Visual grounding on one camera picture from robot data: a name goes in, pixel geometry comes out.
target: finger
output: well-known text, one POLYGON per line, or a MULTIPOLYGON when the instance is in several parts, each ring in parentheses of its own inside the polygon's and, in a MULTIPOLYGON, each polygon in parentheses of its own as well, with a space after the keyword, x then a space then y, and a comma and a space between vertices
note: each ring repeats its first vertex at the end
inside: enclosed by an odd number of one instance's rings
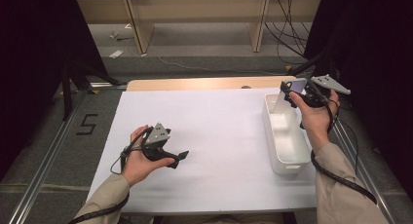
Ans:
POLYGON ((143 131, 145 131, 147 128, 148 128, 148 126, 145 125, 145 126, 142 126, 142 127, 137 128, 135 131, 133 131, 133 132, 131 133, 131 142, 132 142, 139 134, 141 134, 143 131))
POLYGON ((330 99, 334 100, 335 102, 338 103, 338 94, 334 90, 331 90, 330 92, 330 99))
POLYGON ((170 164, 174 163, 175 159, 173 158, 163 158, 161 160, 155 161, 151 163, 152 170, 157 168, 163 168, 169 166, 170 164))
POLYGON ((337 113, 337 110, 340 106, 340 101, 338 100, 337 92, 331 90, 328 106, 330 107, 333 114, 337 113))
POLYGON ((306 102, 304 102, 303 98, 301 98, 300 95, 298 95, 295 92, 289 93, 289 96, 291 97, 292 101, 300 108, 301 111, 305 111, 308 108, 310 108, 306 102))

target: black tape marking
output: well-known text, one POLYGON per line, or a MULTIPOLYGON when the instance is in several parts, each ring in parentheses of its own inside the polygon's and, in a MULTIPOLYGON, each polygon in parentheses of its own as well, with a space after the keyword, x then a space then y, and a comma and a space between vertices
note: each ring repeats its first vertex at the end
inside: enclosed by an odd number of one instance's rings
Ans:
POLYGON ((97 114, 87 114, 87 115, 85 115, 85 118, 83 118, 83 122, 82 122, 82 125, 80 127, 90 127, 91 130, 89 132, 77 132, 76 135, 89 135, 89 134, 94 133, 94 127, 96 127, 96 124, 85 124, 88 117, 97 117, 97 114))

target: sleeve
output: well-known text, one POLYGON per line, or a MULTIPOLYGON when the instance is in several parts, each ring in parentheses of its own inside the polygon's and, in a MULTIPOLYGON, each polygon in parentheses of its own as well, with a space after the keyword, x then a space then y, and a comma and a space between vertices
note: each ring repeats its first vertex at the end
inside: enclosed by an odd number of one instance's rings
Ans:
MULTIPOLYGON (((324 145, 316 155, 317 162, 332 173, 362 185, 347 157, 332 143, 324 145)), ((319 173, 316 174, 317 220, 323 223, 388 223, 368 198, 351 188, 319 173)))
MULTIPOLYGON (((83 205, 76 214, 76 217, 81 215, 109 208, 119 204, 125 199, 130 190, 130 184, 122 174, 111 174, 94 192, 91 198, 83 205)), ((118 223, 121 216, 121 211, 117 210, 113 213, 92 218, 81 222, 82 224, 105 224, 118 223)))

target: white plastic bin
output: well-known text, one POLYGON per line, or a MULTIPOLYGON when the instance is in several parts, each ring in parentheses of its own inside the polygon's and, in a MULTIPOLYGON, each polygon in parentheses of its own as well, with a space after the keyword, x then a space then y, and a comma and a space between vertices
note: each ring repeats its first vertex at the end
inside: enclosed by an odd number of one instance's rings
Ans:
POLYGON ((278 174, 298 173, 311 160, 308 139, 299 126, 301 118, 281 95, 265 95, 263 120, 271 164, 278 174))

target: hand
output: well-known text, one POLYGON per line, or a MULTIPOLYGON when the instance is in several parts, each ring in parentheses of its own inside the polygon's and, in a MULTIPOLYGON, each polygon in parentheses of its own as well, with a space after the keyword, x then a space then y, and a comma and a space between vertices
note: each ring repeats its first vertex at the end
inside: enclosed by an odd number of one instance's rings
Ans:
MULTIPOLYGON (((147 128, 148 126, 146 125, 136 129, 131 134, 131 142, 136 138, 137 135, 142 133, 147 128)), ((141 144, 142 140, 143 139, 141 137, 136 143, 141 144)), ((132 187, 134 184, 145 179, 153 170, 166 167, 173 162, 173 158, 164 158, 156 162, 152 162, 148 160, 145 155, 143 155, 142 151, 131 151, 125 164, 125 168, 122 171, 122 175, 127 179, 130 186, 132 187)))
MULTIPOLYGON (((337 105, 340 105, 340 102, 335 91, 331 90, 330 94, 328 106, 333 116, 335 116, 338 110, 337 105)), ((330 117, 328 111, 325 107, 312 108, 308 106, 297 93, 291 92, 289 96, 301 110, 303 126, 309 136, 314 152, 317 153, 322 146, 329 142, 327 130, 330 124, 330 117)))

